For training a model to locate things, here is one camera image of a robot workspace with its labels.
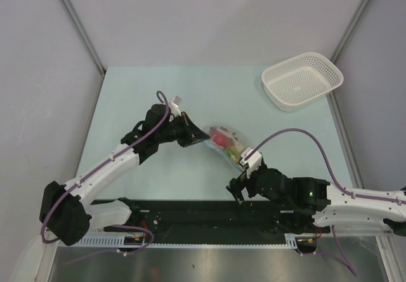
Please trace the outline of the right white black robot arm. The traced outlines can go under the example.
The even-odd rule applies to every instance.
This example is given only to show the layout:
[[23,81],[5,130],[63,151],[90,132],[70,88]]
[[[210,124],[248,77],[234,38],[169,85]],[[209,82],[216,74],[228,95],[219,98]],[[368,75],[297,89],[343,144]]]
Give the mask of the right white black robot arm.
[[377,231],[405,235],[405,191],[343,189],[323,179],[289,178],[261,166],[251,174],[231,179],[227,190],[238,203],[246,190],[249,198],[260,195],[278,210],[291,213],[280,220],[293,233],[334,226],[348,232]]

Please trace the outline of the clear zip top bag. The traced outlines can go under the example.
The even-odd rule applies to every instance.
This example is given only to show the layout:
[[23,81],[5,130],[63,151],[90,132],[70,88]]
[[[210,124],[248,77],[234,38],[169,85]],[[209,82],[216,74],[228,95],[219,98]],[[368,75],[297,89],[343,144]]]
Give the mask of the clear zip top bag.
[[239,163],[240,158],[248,147],[252,147],[250,139],[245,134],[221,123],[207,125],[202,130],[210,137],[205,141],[208,147],[220,154],[232,167],[244,170]]

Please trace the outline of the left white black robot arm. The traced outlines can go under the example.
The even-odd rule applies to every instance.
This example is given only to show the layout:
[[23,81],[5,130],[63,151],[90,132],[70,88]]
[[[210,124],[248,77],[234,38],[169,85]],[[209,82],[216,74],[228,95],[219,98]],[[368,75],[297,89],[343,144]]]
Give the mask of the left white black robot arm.
[[121,226],[135,230],[140,215],[132,201],[119,198],[96,205],[94,200],[120,176],[154,155],[161,144],[177,142],[189,147],[209,138],[186,112],[164,104],[153,105],[107,159],[64,184],[53,181],[46,186],[39,214],[41,234],[51,231],[57,240],[70,246],[97,229]]

